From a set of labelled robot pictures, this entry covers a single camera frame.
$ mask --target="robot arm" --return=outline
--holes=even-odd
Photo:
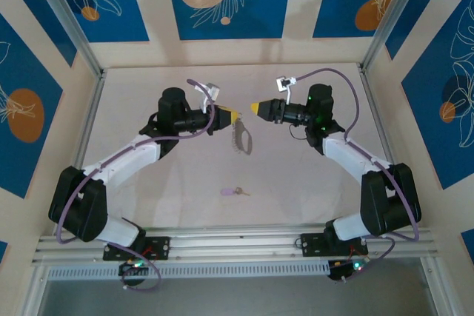
[[[218,87],[212,84],[202,87],[213,100],[216,98]],[[158,112],[150,116],[139,135],[123,149],[82,170],[68,167],[62,172],[50,206],[50,220],[59,222],[74,190],[87,175],[96,172],[75,197],[67,211],[64,228],[84,242],[99,239],[142,252],[144,230],[131,221],[109,215],[107,193],[113,195],[130,176],[163,158],[178,143],[173,138],[179,133],[204,129],[210,121],[210,108],[203,103],[201,109],[191,110],[183,90],[166,89],[158,101]],[[237,117],[237,112],[215,105],[214,119],[207,133],[212,135],[214,131],[224,129]]]
[[[294,84],[294,78],[277,79],[280,92]],[[273,99],[252,105],[253,112],[265,121],[305,126],[308,144],[341,165],[361,185],[360,212],[327,222],[324,236],[328,243],[337,245],[367,235],[379,236],[410,225],[400,197],[380,167],[393,175],[415,221],[419,222],[421,210],[410,168],[377,158],[350,138],[346,139],[344,129],[333,120],[333,104],[331,86],[314,84],[308,92],[306,105],[291,104],[289,91],[287,100]],[[372,158],[368,159],[361,152]]]

